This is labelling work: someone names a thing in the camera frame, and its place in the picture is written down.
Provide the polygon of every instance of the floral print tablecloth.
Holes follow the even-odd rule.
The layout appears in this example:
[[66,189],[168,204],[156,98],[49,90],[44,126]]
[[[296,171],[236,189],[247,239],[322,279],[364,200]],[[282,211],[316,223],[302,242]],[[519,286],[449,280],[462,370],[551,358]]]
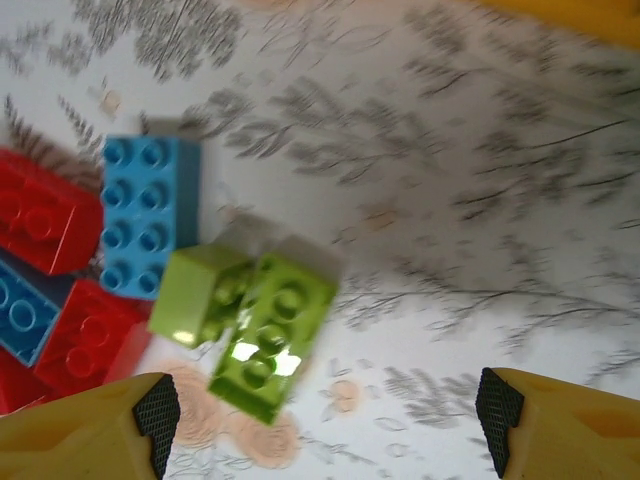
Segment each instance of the floral print tablecloth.
[[154,340],[167,478],[495,478],[484,366],[640,398],[640,53],[455,0],[0,7],[3,141],[97,191],[105,134],[170,124],[203,240],[250,211],[349,258],[272,429],[202,394],[222,346]]

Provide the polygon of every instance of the yellow object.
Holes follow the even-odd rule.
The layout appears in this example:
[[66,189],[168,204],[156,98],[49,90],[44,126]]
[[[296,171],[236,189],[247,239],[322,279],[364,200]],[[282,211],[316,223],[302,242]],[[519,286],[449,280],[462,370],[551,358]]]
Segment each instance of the yellow object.
[[[518,405],[519,417],[511,416]],[[498,464],[506,464],[501,478],[640,479],[640,401],[487,368],[476,409],[499,474]]]
[[162,478],[179,416],[161,373],[19,411],[0,419],[0,479]]
[[640,49],[640,0],[480,0]]

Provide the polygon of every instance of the printed fern pattern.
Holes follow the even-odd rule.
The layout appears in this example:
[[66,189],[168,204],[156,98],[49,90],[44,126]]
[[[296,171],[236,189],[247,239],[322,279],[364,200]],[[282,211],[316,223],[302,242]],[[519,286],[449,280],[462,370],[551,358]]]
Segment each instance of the printed fern pattern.
[[222,343],[152,342],[211,442],[167,478],[493,479],[485,366],[640,397],[640,52],[473,2],[5,3],[3,143],[97,194],[107,135],[199,139],[204,237],[348,259],[271,428],[203,393]]

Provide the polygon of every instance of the red lego brick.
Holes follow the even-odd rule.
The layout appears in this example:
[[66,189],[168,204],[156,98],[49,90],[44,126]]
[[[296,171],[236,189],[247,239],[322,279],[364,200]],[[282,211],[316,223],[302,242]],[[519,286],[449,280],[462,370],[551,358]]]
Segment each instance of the red lego brick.
[[100,199],[0,148],[0,246],[57,275],[89,264],[102,231]]
[[68,396],[129,376],[151,338],[137,303],[78,280],[35,367],[37,377]]
[[15,412],[49,392],[31,369],[0,347],[0,415]]

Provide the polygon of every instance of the lime green lego brick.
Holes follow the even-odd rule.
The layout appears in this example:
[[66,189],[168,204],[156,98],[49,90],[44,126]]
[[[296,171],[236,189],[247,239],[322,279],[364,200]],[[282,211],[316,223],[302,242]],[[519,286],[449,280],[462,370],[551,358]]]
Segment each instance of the lime green lego brick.
[[249,288],[253,262],[218,245],[198,245],[171,254],[153,308],[149,330],[195,348],[217,341],[233,326]]
[[264,255],[209,390],[272,424],[309,356],[337,285],[274,253]]

